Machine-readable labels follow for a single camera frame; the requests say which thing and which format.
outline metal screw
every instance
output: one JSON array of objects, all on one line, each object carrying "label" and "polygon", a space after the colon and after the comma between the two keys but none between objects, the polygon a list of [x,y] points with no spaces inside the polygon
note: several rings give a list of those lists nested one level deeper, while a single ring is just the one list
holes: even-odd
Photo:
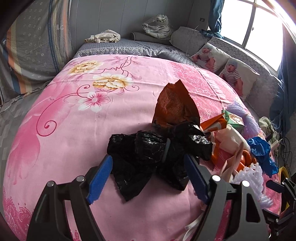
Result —
[{"label": "metal screw", "polygon": [[54,181],[49,181],[48,183],[47,183],[47,186],[48,187],[52,187],[54,185]]},{"label": "metal screw", "polygon": [[219,177],[218,175],[213,175],[212,179],[216,182],[219,182],[221,180],[221,177]]},{"label": "metal screw", "polygon": [[245,187],[249,187],[250,183],[247,180],[243,180],[242,185],[245,186]]},{"label": "metal screw", "polygon": [[84,176],[78,176],[78,177],[76,177],[76,181],[83,182],[84,181]]}]

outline white flower print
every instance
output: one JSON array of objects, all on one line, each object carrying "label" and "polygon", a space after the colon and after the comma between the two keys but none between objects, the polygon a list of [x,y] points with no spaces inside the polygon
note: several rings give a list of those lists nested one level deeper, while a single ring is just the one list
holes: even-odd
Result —
[{"label": "white flower print", "polygon": [[98,113],[102,109],[103,104],[109,103],[111,100],[105,92],[89,92],[87,97],[81,98],[78,110],[87,110],[90,108],[93,112]]}]

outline baby photo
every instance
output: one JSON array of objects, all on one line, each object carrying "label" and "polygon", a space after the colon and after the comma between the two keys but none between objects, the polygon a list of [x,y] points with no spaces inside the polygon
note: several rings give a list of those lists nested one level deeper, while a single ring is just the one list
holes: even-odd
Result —
[{"label": "baby photo", "polygon": [[205,67],[209,71],[214,72],[215,59],[211,50],[212,50],[211,46],[208,46],[208,45],[204,46],[200,51],[198,51],[191,58],[194,62],[198,62],[199,59],[205,62],[206,63]]},{"label": "baby photo", "polygon": [[242,86],[243,82],[237,69],[237,61],[228,61],[225,68],[219,74],[219,77],[224,79],[239,96],[243,96]]}]

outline white wall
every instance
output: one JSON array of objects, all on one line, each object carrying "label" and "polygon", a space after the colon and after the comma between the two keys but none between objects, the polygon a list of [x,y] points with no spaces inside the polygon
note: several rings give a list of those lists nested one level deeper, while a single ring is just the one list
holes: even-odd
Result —
[{"label": "white wall", "polygon": [[187,26],[194,0],[72,0],[70,30],[77,50],[89,38],[107,29],[129,38],[133,31],[144,31],[142,23],[159,13],[166,14],[173,26]]},{"label": "white wall", "polygon": [[207,30],[209,12],[210,0],[194,0],[187,27],[195,29],[199,25],[196,30]]}]

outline clutter of items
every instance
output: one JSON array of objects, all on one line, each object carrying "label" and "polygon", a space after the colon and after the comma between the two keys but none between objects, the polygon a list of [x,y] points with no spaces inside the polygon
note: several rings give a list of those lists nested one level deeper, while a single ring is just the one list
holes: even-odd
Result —
[{"label": "clutter of items", "polygon": [[262,208],[272,206],[265,195],[263,176],[278,173],[270,144],[259,137],[261,129],[237,102],[221,114],[200,123],[198,109],[181,82],[167,84],[155,107],[151,130],[113,134],[107,153],[112,156],[112,173],[126,201],[139,195],[156,175],[171,187],[185,190],[189,177],[184,155],[202,165],[216,165],[219,151],[230,154],[218,175],[233,184],[247,180]]}]

